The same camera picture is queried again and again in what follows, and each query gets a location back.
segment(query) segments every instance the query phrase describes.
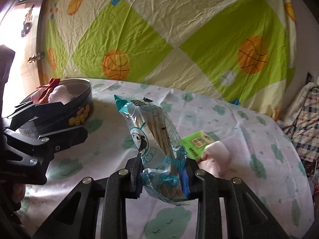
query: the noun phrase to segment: pink soft toy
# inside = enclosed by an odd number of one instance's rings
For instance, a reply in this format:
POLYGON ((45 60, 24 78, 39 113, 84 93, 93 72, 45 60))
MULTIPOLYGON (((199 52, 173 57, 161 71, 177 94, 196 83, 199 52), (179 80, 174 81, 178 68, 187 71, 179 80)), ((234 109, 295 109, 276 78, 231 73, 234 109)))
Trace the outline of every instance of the pink soft toy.
POLYGON ((198 167, 216 178, 221 178, 229 169, 231 159, 231 154, 225 145, 221 141, 216 141, 205 147, 198 167))

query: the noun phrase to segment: screw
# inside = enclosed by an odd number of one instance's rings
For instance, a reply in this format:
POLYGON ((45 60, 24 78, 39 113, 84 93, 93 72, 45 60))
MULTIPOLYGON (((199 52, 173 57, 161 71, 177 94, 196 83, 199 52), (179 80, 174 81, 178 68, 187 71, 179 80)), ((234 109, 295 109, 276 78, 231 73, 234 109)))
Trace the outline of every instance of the screw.
POLYGON ((92 178, 90 178, 90 177, 85 177, 85 178, 82 180, 82 182, 83 182, 84 184, 90 184, 91 181, 92 181, 92 178))
POLYGON ((41 139, 41 142, 42 143, 46 143, 46 142, 49 142, 49 140, 50 139, 48 137, 44 137, 44 138, 41 139))
POLYGON ((35 158, 32 158, 30 161, 29 161, 29 164, 30 165, 36 165, 38 163, 38 160, 35 159, 35 158))
POLYGON ((119 170, 119 175, 127 175, 129 171, 127 169, 120 169, 119 170))
POLYGON ((205 170, 203 170, 203 169, 198 169, 197 171, 196 171, 196 174, 197 175, 200 175, 200 176, 203 176, 203 175, 205 175, 205 170))
POLYGON ((235 184, 241 184, 241 178, 234 177, 234 178, 232 178, 232 181, 233 181, 233 183, 235 183, 235 184))

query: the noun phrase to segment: basketball print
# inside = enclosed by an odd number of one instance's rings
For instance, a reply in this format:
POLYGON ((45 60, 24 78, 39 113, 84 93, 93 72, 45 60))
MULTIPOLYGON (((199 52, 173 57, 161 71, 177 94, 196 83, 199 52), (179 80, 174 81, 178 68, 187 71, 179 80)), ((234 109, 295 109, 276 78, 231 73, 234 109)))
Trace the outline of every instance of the basketball print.
POLYGON ((54 55, 54 51, 53 48, 49 48, 47 50, 47 58, 51 64, 51 68, 53 71, 56 71, 57 69, 57 65, 56 65, 56 61, 55 61, 55 55, 54 55))
POLYGON ((66 10, 66 13, 69 16, 75 15, 77 11, 79 10, 83 0, 71 0, 69 3, 69 6, 66 10))
POLYGON ((267 46, 262 36, 252 36, 246 39, 239 48, 239 65, 246 74, 256 74, 262 71, 268 63, 267 59, 267 46))
POLYGON ((291 2, 288 2, 288 3, 285 4, 285 10, 286 10, 286 13, 288 14, 288 16, 294 22, 296 22, 295 12, 293 11, 293 7, 292 7, 292 3, 291 2))
POLYGON ((102 72, 109 79, 124 80, 130 73, 127 54, 117 49, 107 52, 102 60, 102 72))

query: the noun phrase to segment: package of wooden sticks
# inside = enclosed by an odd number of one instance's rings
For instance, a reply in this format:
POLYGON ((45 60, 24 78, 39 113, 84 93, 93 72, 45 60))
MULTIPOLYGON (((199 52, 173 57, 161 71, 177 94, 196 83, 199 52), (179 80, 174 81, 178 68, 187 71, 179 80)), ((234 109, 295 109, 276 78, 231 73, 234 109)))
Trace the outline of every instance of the package of wooden sticks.
POLYGON ((148 194, 167 203, 187 199, 186 150, 167 113, 149 99, 115 97, 143 163, 148 194))

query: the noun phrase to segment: plaid cloth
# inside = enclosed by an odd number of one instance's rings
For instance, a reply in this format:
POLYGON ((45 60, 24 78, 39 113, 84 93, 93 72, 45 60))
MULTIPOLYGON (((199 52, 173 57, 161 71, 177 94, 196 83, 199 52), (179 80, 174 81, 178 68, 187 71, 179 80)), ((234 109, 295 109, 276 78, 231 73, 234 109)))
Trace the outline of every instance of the plaid cloth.
POLYGON ((309 90, 294 125, 287 132, 291 136, 300 159, 310 162, 319 156, 319 87, 309 90))

